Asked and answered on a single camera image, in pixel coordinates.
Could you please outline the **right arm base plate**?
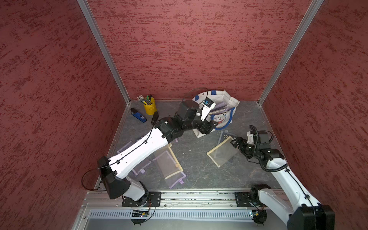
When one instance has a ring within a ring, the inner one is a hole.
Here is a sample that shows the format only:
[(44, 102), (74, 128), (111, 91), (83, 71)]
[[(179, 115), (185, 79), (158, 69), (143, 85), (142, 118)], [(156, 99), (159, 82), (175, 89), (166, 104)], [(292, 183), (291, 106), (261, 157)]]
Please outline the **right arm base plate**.
[(258, 191), (253, 190), (250, 192), (235, 192), (235, 201), (238, 208), (248, 207), (261, 209), (262, 207), (266, 207), (266, 205), (259, 200)]

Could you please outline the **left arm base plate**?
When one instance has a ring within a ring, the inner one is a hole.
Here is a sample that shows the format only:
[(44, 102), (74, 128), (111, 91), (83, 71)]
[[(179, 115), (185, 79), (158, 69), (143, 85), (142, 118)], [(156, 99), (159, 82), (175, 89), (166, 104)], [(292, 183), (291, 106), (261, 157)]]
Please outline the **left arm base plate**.
[(161, 203), (162, 192), (149, 191), (138, 201), (123, 196), (122, 207), (140, 208), (140, 207), (159, 207)]

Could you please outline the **grey pouch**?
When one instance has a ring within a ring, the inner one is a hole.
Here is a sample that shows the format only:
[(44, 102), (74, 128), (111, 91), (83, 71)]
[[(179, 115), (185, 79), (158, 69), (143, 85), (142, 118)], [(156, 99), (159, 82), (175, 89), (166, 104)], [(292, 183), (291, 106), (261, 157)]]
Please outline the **grey pouch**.
[(237, 138), (236, 134), (230, 133), (228, 130), (221, 130), (217, 132), (218, 134), (218, 145), (225, 141), (228, 137), (232, 137), (232, 139)]

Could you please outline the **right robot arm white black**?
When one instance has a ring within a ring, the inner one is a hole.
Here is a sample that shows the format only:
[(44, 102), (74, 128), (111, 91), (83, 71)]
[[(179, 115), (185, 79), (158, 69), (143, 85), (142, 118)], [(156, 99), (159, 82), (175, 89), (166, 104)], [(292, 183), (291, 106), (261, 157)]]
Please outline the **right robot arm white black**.
[(273, 134), (253, 125), (249, 128), (245, 139), (237, 137), (231, 140), (231, 145), (247, 160), (255, 158), (263, 171), (271, 173), (289, 200), (285, 202), (266, 184), (252, 185), (245, 200), (256, 208), (253, 221), (264, 224), (266, 211), (263, 208), (268, 207), (289, 230), (333, 230), (335, 212), (330, 206), (322, 205), (293, 173), (283, 154), (271, 148)]

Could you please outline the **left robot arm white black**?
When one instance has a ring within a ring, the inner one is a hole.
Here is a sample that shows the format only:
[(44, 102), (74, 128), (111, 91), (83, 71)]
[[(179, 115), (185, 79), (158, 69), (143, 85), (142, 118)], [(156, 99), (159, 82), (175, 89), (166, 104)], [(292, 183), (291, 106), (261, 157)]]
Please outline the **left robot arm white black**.
[(201, 134), (209, 134), (218, 125), (216, 121), (207, 119), (215, 106), (209, 98), (200, 104), (192, 100), (182, 101), (173, 117), (156, 121), (151, 130), (128, 149), (111, 158), (101, 157), (97, 170), (109, 198), (125, 196), (145, 203), (148, 190), (141, 182), (130, 179), (128, 174), (152, 153), (181, 137), (186, 130), (196, 129)]

